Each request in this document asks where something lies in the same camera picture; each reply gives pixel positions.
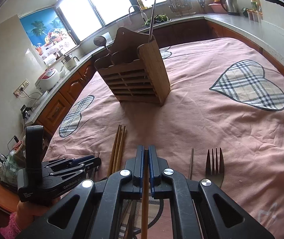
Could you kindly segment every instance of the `spoon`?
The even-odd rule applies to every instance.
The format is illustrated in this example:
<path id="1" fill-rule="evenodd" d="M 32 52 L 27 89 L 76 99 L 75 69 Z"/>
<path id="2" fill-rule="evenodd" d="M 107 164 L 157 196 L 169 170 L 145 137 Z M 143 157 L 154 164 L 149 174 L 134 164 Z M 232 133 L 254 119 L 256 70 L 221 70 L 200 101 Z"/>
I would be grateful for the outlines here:
<path id="1" fill-rule="evenodd" d="M 110 53 L 110 55 L 112 55 L 111 51 L 106 47 L 106 38 L 103 36 L 97 36 L 94 38 L 93 43 L 95 44 L 95 46 L 98 47 L 105 47 L 106 50 Z"/>

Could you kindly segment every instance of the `wooden utensil holder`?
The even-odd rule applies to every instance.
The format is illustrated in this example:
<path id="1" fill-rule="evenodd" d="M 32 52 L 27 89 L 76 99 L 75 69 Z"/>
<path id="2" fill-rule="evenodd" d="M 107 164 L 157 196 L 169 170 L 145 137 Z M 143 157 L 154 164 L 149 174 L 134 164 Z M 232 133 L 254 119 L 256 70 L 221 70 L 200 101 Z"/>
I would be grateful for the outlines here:
<path id="1" fill-rule="evenodd" d="M 124 27 L 118 29 L 108 54 L 94 66 L 119 101 L 149 102 L 163 105 L 170 93 L 170 82 L 152 36 Z"/>

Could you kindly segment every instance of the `fork tines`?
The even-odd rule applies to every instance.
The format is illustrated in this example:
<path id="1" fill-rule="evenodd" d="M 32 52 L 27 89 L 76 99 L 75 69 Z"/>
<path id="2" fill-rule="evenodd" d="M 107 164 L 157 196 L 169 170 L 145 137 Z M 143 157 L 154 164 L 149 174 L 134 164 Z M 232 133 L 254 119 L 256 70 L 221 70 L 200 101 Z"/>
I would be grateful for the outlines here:
<path id="1" fill-rule="evenodd" d="M 214 161 L 214 150 L 212 149 L 212 168 L 211 168 L 211 158 L 210 158 L 210 150 L 207 152 L 206 158 L 206 168 L 205 168 L 205 175 L 216 175 L 216 174 L 223 174 L 224 173 L 224 158 L 223 152 L 220 148 L 220 164 L 218 164 L 217 158 L 217 148 L 215 149 L 215 157 L 216 160 Z"/>

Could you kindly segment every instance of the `palm tree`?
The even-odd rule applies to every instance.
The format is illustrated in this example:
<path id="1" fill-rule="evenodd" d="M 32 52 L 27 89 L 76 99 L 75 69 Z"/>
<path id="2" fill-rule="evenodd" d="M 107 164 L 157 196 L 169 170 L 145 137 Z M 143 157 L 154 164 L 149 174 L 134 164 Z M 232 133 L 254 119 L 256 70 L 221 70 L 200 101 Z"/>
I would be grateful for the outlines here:
<path id="1" fill-rule="evenodd" d="M 47 35 L 44 31 L 47 29 L 43 23 L 43 21 L 35 21 L 33 23 L 31 23 L 31 25 L 34 27 L 34 29 L 32 30 L 32 33 L 39 37 L 42 34 Z"/>
<path id="2" fill-rule="evenodd" d="M 51 22 L 51 25 L 53 28 L 63 28 L 61 21 L 57 18 Z"/>

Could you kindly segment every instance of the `pink fuzzy sleeve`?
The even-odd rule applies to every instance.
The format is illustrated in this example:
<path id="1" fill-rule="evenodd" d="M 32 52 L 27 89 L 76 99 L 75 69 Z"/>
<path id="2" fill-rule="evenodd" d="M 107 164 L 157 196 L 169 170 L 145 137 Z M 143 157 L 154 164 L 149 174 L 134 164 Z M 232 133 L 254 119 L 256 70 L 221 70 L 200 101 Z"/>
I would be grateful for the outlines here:
<path id="1" fill-rule="evenodd" d="M 15 222 L 15 214 L 16 212 L 10 215 L 9 224 L 6 227 L 0 228 L 0 233 L 5 239 L 14 239 L 21 232 L 20 228 Z"/>

